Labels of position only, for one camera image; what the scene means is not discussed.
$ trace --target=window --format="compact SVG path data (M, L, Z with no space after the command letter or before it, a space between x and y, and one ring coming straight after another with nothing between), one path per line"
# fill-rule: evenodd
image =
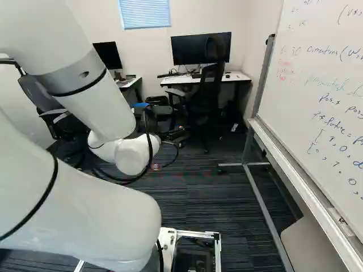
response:
M170 27L169 0L120 0L124 29Z

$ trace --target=black band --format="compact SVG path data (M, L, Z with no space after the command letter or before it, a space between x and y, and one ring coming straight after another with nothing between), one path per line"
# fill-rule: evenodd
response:
M24 226L33 217L33 215L36 214L36 212L39 210L41 205L43 205L44 201L48 197L50 191L52 191L53 185L56 182L56 178L57 178L57 174L58 174L58 160L54 155L52 155L52 156L53 156L53 160L54 160L54 170L53 170L52 178L50 179L50 182L49 182L44 194L41 196L40 200L34 206L34 208L27 214L27 216L24 217L23 220L21 220L18 224L15 225L14 228L12 228L11 230L9 230L8 232L6 232L4 235L2 235L0 237L0 241L8 238L10 235L14 234L14 232L18 231L22 226Z
M101 147L103 147L104 146L104 143L103 144L101 144L100 146L98 146L98 147L90 147L90 146L88 146L90 149L99 149L99 148L101 148Z
M99 83L101 81L101 79L104 78L104 76L106 75L107 73L107 69L105 68L103 70L103 72L100 74L100 76L98 78L96 78L93 82L91 82L90 84L87 84L79 89L76 89L74 91L70 91L70 92L65 92L65 93L54 93L54 92L50 92L48 91L48 94L50 94L51 96L55 96L55 97L65 97L65 96L70 96L70 95L75 95L75 94L78 94L80 92L83 92L91 87L93 87L94 85L96 85L97 83Z

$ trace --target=carpet floor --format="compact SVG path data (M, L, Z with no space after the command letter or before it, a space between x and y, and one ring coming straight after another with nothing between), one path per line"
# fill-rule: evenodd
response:
M284 271L243 170L231 169L227 174L217 175L218 163L240 161L243 146L243 134L228 134L222 141L211 141L209 154L204 154L200 145L191 141L180 150L174 164L148 173L130 187L155 198L162 211L163 226L220 232L222 271ZM67 148L58 149L59 157L62 152L67 152ZM172 146L166 146L154 162L164 164L172 159L174 152ZM101 160L97 160L97 164L102 170L120 176L114 166ZM86 173L90 173L88 166L87 163L83 166ZM268 169L254 169L252 173L277 230L281 232L297 220L296 214L285 202ZM77 264L72 257L19 250L3 250L0 259L0 272L73 271ZM87 264L83 271L105 270Z

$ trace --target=office chair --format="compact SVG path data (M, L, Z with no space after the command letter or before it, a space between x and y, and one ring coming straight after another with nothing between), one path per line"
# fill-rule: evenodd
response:
M209 153L206 135L210 134L211 123L219 123L221 112L218 108L218 96L225 69L224 62L206 66L202 69L201 82L195 92L183 92L175 89L165 90L169 95L169 103L173 109L181 113L187 120L191 134L196 133L204 148Z
M183 114L187 119L187 125L191 132L196 132L204 148L209 153L205 139L208 125L218 123L221 112L218 109L218 97L221 92L221 83L225 62L222 61L226 54L226 44L218 35L211 35L205 41L205 59L208 63L216 64L202 69L202 75L198 89L194 92L183 92L168 89L169 103L175 111ZM179 98L179 103L174 103L174 96Z
M33 76L22 75L18 82L36 106L39 117L47 125L53 139L70 142L89 132L88 127L52 98Z

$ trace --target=black monitor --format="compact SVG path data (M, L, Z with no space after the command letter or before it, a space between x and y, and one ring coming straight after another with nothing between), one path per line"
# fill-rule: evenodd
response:
M229 62L232 33L223 32L171 37L174 65L211 63L206 59L205 51L207 39L215 35L221 37L225 44L225 55L220 60Z
M117 51L117 46L114 41L98 42L93 44L93 46L108 70L123 68L119 51Z

